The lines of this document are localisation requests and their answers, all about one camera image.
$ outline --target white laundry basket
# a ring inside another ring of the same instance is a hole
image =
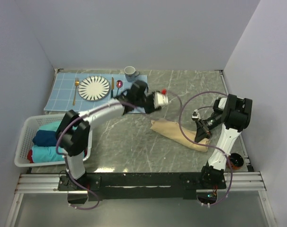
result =
[[[61,121],[64,114],[50,114],[29,117],[26,119],[24,126],[22,127],[18,145],[15,153],[14,163],[18,167],[34,167],[34,166],[50,166],[64,164],[64,161],[60,162],[44,162],[44,163],[30,163],[27,159],[29,150],[34,145],[32,139],[35,137],[38,128],[41,125],[49,124],[56,121]],[[86,161],[90,157],[92,146],[92,131],[89,133],[88,151],[83,161]]]

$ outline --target mug handle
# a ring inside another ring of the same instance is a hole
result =
[[[138,77],[140,75],[140,71],[135,71],[134,76]]]

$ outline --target red object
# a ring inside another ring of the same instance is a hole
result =
[[[29,150],[28,155],[27,155],[27,159],[30,161],[30,163],[34,163],[33,159],[32,159],[32,153],[33,153],[33,151]]]

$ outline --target spoon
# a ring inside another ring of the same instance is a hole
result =
[[[118,95],[118,91],[122,86],[123,86],[123,82],[121,80],[116,81],[116,87],[118,88],[116,96]]]
[[[75,93],[74,93],[74,99],[73,99],[73,105],[75,105],[75,99],[76,99],[76,90],[77,90],[77,86],[79,85],[79,79],[78,77],[75,78]]]

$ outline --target gray marble surface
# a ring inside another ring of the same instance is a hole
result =
[[[124,74],[122,70],[62,70],[61,72]],[[218,71],[140,70],[148,75],[151,91],[167,88],[177,93],[183,103],[203,91],[224,91]],[[191,116],[195,109],[213,105],[218,94],[205,94],[192,100],[182,115],[182,126],[195,130]],[[178,99],[169,95],[170,104],[154,118],[178,121]],[[200,111],[207,118],[212,109]],[[180,145],[150,130],[151,122],[141,114],[127,114],[110,120],[93,130],[91,156],[84,165],[88,172],[200,172],[213,153],[200,152]],[[211,145],[216,145],[221,127],[214,130]],[[237,140],[231,153],[243,155]],[[32,173],[58,173],[64,165],[32,168]],[[239,171],[247,171],[244,166]]]

